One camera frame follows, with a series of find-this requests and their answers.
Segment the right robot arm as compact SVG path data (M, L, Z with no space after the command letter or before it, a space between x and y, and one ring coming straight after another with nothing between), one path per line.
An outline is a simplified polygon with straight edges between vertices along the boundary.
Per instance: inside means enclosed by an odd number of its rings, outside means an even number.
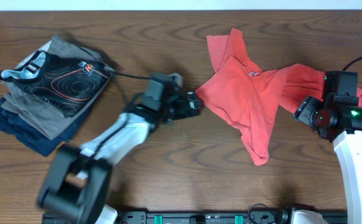
M362 223L362 107L357 85L357 73L326 72L322 99L306 97L293 115L332 143L343 176L348 223Z

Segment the red soccer t-shirt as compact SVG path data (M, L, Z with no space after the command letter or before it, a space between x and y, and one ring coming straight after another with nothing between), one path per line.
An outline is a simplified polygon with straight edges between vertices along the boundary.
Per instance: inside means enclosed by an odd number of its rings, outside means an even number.
M269 159L279 107L294 113L307 96L322 98L324 72L302 64L263 71L247 55L242 32L206 37L214 75L196 94L204 105L241 132L254 164Z

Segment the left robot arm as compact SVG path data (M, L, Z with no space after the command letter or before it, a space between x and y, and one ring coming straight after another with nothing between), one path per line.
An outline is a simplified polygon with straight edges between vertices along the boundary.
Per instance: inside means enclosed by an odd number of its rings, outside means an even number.
M67 223L115 223L106 204L113 168L161 124L198 116L202 101L182 89L177 73L154 73L147 89L125 101L116 122L78 147L61 145L37 196L37 205Z

